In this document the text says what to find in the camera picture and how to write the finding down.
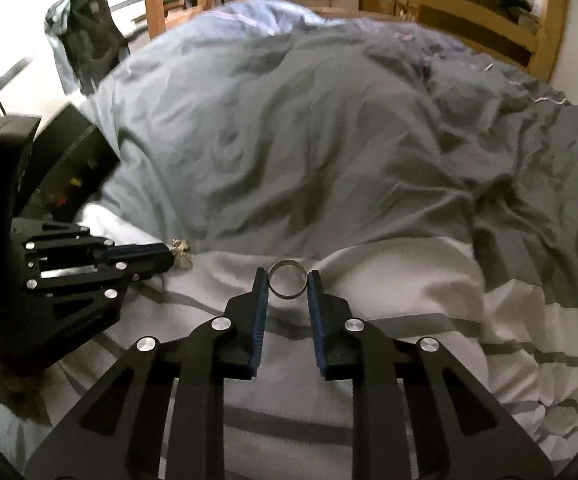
wooden bunk bed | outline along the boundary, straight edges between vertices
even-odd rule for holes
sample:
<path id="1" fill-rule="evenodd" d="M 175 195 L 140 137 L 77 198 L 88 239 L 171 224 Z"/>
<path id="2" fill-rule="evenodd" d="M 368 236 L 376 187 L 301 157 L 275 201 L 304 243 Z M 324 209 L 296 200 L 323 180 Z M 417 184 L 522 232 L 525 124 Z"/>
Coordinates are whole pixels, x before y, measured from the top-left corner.
<path id="1" fill-rule="evenodd" d="M 514 23 L 501 14 L 470 0 L 366 0 L 358 10 L 317 7 L 313 10 L 328 18 L 369 17 L 402 21 L 397 9 L 413 9 L 407 19 L 437 28 L 459 38 L 477 52 L 514 64 L 530 75 L 549 81 L 556 65 L 564 30 L 567 0 L 545 0 L 543 15 L 535 31 Z M 198 0 L 198 6 L 165 20 L 162 0 L 145 0 L 150 37 L 188 21 L 210 9 L 213 0 Z"/>

metal ring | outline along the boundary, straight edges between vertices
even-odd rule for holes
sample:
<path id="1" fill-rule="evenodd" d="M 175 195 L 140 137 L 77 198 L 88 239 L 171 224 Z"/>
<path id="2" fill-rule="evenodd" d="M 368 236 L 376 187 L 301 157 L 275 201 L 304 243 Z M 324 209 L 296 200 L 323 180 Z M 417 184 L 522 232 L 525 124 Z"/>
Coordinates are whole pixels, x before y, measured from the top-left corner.
<path id="1" fill-rule="evenodd" d="M 273 285 L 271 285 L 272 276 L 281 267 L 297 267 L 298 269 L 300 269 L 303 272 L 303 275 L 304 275 L 303 287 L 297 293 L 295 293 L 295 294 L 281 294 L 280 292 L 275 290 Z M 308 280 L 309 280 L 309 272 L 307 272 L 307 269 L 305 269 L 302 266 L 302 264 L 300 262 L 297 262 L 296 260 L 280 260 L 279 262 L 276 262 L 275 264 L 273 264 L 271 266 L 271 269 L 269 269 L 269 289 L 271 290 L 271 292 L 273 292 L 275 295 L 277 295 L 277 297 L 282 298 L 283 300 L 293 300 L 294 298 L 297 298 L 299 295 L 301 295 L 307 289 L 307 281 Z"/>

silver bolt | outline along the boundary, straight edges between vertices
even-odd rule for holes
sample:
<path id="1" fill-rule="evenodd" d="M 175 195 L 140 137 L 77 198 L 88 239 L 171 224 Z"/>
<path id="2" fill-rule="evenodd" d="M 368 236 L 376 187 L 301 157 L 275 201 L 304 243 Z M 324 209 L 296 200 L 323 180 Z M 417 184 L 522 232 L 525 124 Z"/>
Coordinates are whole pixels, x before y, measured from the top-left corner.
<path id="1" fill-rule="evenodd" d="M 440 348 L 440 343 L 432 337 L 426 337 L 420 342 L 420 348 L 425 352 L 437 352 Z"/>
<path id="2" fill-rule="evenodd" d="M 362 332 L 365 329 L 365 323 L 359 319 L 348 319 L 345 322 L 345 328 L 349 332 Z"/>
<path id="3" fill-rule="evenodd" d="M 227 330 L 231 326 L 231 320 L 228 317 L 217 317 L 211 321 L 211 328 L 214 330 Z"/>
<path id="4" fill-rule="evenodd" d="M 137 342 L 136 347 L 140 352 L 149 352 L 156 348 L 156 340 L 152 337 L 143 337 Z"/>

bed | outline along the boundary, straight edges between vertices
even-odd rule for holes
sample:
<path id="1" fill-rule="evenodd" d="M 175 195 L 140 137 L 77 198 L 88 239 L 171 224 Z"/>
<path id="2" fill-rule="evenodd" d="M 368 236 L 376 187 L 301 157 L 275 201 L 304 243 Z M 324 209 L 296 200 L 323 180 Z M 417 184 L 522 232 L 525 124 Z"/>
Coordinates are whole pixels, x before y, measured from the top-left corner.
<path id="1" fill-rule="evenodd" d="M 518 66 L 545 82 L 549 81 L 556 65 L 567 8 L 567 0 L 544 0 L 538 26 L 535 30 L 528 30 L 477 3 L 477 0 L 359 1 L 355 9 L 329 5 L 312 10 L 328 18 L 365 17 L 380 21 L 402 21 L 405 18 L 397 15 L 398 7 L 415 9 L 407 13 L 407 19 L 449 32 L 476 52 L 485 52 L 495 59 Z M 145 0 L 151 37 L 161 34 L 167 28 L 166 23 L 171 27 L 185 22 L 199 11 L 209 9 L 213 2 L 198 0 L 197 8 L 166 22 L 162 0 Z"/>
<path id="2" fill-rule="evenodd" d="M 154 38 L 82 112 L 121 165 L 80 221 L 117 243 L 184 238 L 194 265 L 133 287 L 118 324 L 47 371 L 45 422 L 0 424 L 16 465 L 123 349 L 188 335 L 284 257 L 387 335 L 440 339 L 555 471 L 576 454 L 562 93 L 416 23 L 237 0 Z M 351 391 L 320 380 L 306 299 L 272 300 L 266 331 L 256 381 L 226 384 L 227 477 L 350 478 Z"/>

black bag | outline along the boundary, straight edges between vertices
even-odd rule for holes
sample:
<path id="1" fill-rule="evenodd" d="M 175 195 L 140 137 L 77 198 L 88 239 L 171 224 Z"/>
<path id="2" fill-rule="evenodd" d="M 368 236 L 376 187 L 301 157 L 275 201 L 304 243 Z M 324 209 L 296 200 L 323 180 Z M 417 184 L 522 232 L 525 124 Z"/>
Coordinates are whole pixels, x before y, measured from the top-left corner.
<path id="1" fill-rule="evenodd" d="M 70 0 L 66 9 L 67 27 L 58 37 L 80 91 L 88 96 L 129 56 L 129 46 L 115 26 L 107 0 Z M 54 18 L 48 14 L 48 25 L 50 20 Z"/>

